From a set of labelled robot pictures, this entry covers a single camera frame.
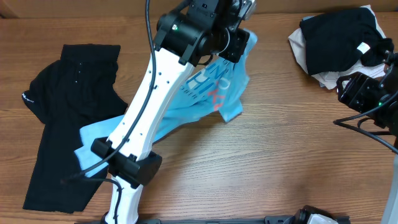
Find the light blue printed t-shirt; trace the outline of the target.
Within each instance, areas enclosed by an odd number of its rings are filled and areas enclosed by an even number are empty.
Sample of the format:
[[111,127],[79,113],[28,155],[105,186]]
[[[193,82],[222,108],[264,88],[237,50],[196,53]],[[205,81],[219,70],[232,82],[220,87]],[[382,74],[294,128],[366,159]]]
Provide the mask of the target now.
[[[249,82],[246,59],[257,43],[257,35],[250,30],[244,53],[238,63],[218,58],[192,75],[173,98],[160,122],[154,142],[162,139],[177,127],[199,121],[208,114],[219,111],[227,123],[243,112],[240,97]],[[80,129],[83,146],[74,151],[80,168],[87,169],[101,160],[91,152],[96,138],[108,137],[122,121],[124,115],[84,126]]]

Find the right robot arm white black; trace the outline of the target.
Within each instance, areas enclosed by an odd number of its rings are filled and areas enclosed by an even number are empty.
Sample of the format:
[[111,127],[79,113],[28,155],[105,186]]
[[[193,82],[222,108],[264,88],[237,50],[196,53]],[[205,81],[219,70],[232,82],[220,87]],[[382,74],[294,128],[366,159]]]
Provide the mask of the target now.
[[382,138],[397,136],[397,54],[385,51],[383,62],[387,69],[380,80],[361,72],[338,79],[338,101],[358,114],[333,124],[363,134],[397,154],[397,141],[391,144]]

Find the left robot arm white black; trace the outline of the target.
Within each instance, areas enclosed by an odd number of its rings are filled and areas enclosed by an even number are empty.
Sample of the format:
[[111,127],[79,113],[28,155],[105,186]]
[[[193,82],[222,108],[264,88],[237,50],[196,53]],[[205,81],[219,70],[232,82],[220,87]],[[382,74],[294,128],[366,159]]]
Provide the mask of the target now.
[[103,223],[137,222],[142,189],[162,163],[152,143],[172,98],[202,57],[241,58],[249,34],[240,23],[255,9],[255,1],[183,1],[159,18],[156,34],[149,34],[146,74],[124,118],[91,145],[101,163],[109,165],[114,186]]

